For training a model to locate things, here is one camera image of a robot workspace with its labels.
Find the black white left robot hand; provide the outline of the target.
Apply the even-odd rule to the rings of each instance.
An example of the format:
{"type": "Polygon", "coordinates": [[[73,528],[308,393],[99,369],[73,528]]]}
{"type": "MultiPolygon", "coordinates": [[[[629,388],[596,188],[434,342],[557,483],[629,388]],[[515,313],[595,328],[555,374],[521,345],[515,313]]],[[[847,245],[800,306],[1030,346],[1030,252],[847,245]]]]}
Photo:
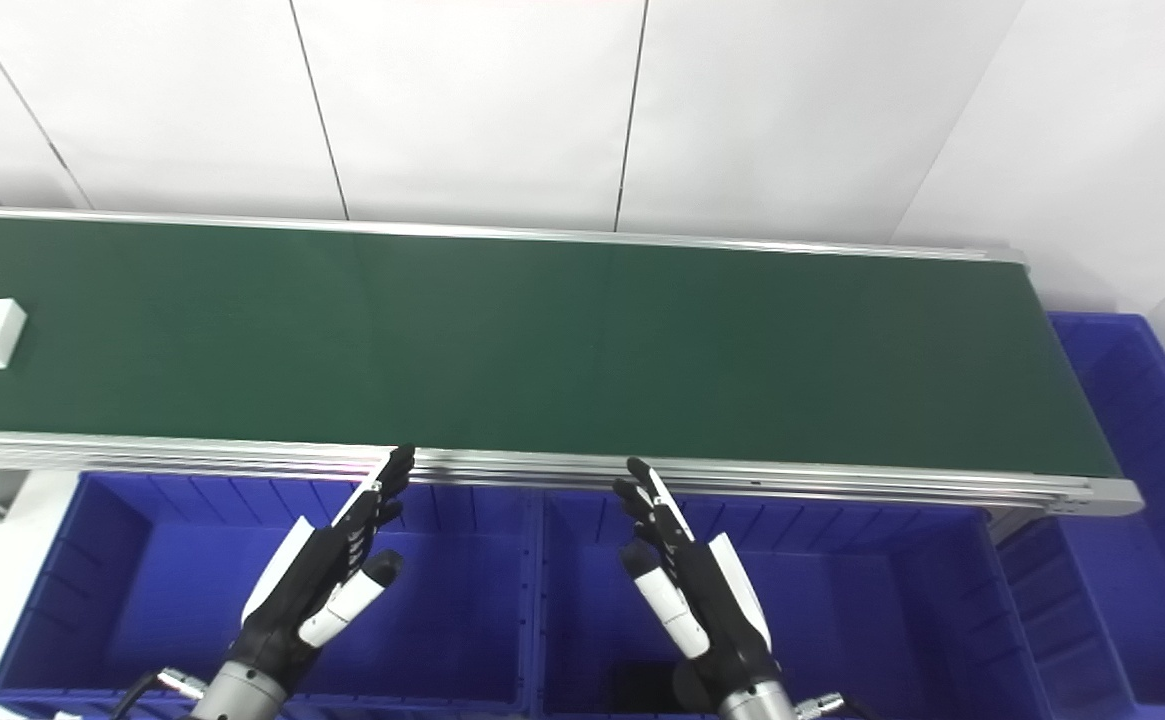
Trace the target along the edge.
{"type": "Polygon", "coordinates": [[[353,492],[331,524],[308,521],[291,532],[302,539],[262,600],[250,605],[226,659],[270,676],[294,691],[332,638],[389,588],[403,556],[373,548],[377,530],[402,515],[398,500],[410,482],[416,447],[400,445],[353,492]]]}

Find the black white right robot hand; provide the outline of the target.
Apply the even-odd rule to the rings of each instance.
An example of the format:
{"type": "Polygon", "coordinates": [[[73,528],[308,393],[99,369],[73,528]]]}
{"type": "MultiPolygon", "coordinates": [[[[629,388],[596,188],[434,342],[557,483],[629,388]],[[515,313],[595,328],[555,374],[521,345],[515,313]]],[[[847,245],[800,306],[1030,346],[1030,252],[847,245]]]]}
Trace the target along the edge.
{"type": "Polygon", "coordinates": [[[658,471],[640,457],[626,466],[629,475],[610,483],[633,523],[620,564],[682,651],[678,703],[709,714],[733,694],[779,682],[760,597],[728,536],[697,539],[658,471]]]}

